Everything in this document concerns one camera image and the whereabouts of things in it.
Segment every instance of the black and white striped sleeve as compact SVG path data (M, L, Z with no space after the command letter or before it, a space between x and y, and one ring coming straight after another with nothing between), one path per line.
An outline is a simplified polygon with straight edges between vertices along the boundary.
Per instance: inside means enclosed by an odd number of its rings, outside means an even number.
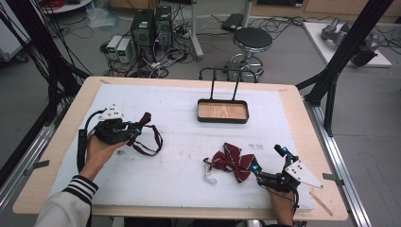
M96 184L84 177L77 175L73 177L70 184L68 184L68 186L62 191L69 192L80 198L82 201L91 204L92 198L97 190L98 187Z
M62 192L51 195L44 203L35 227L86 226L91 214L96 184L75 176Z

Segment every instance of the human hand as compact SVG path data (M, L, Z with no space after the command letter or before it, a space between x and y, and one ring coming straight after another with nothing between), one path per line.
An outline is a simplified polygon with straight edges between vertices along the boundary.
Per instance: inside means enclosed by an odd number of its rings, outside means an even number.
M271 206L277 218L278 224L285 224L292 226L292 192L279 192L273 188L268 188L271 200Z
M114 151L123 147L127 142L108 145L101 142L95 135L92 135L86 152L86 164L79 175L93 181L100 169L112 157Z

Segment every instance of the red ribbon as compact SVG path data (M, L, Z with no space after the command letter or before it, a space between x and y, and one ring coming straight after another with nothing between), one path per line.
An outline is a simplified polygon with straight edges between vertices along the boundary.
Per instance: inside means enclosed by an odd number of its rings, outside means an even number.
M236 180L239 183L247 180L251 174L251 163L255 158L253 154L240 156L241 148L234 145L224 143L224 152L218 151L213 156L212 162L207 162L207 158L203 161L210 166L227 172L234 172Z

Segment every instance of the metal stool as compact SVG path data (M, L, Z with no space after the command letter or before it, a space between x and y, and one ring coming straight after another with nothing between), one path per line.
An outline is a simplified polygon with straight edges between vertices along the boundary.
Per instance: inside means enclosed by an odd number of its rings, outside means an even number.
M237 30L234 33L234 44L244 50L244 54L237 54L227 62L226 68L235 68L254 72L254 82L258 82L258 76L264 72L263 62L255 57L254 53L264 52L271 47L271 35L265 30L255 27L245 27ZM240 61L236 61L239 57L244 56ZM234 73L230 79L230 71L227 72L227 81L234 80L237 73Z

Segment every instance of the gray floor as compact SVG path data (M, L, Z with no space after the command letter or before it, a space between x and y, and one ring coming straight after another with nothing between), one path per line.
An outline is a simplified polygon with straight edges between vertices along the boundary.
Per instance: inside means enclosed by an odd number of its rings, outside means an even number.
M72 23L83 17L83 12L74 12L66 13L60 19L63 23ZM214 19L200 19L200 25L210 21ZM70 33L65 39L94 75L102 75L108 67L99 47L109 41L112 35L126 33L131 21L118 19L116 27L94 28L93 32L87 23L86 18L74 24L75 34ZM206 28L219 26L214 22ZM390 29L390 26L383 26L383 30ZM202 32L211 30L221 32L218 29L205 29ZM394 35L401 36L401 27L396 27ZM204 59L171 66L167 79L198 79L202 67L223 66L239 52L232 43L232 35L199 36L199 39ZM64 55L60 40L55 42ZM401 58L389 48L380 47L379 50L392 63L392 67L346 67L341 73L333 133L373 226L398 226L401 222L401 165L398 163L401 159ZM318 74L325 66L306 32L298 27L289 27L274 40L268 52L258 54L258 57L266 68L264 75L259 78L261 83L297 84ZM225 80L225 75L219 75L218 80ZM309 91L310 88L306 88L301 94ZM31 61L14 61L0 69L0 94L2 166L44 109L47 85ZM0 214L0 225L33 225L35 216L12 213L13 200ZM94 226L111 225L109 218L95 219ZM352 218L342 222L310 221L307 226L354 226L354 222Z

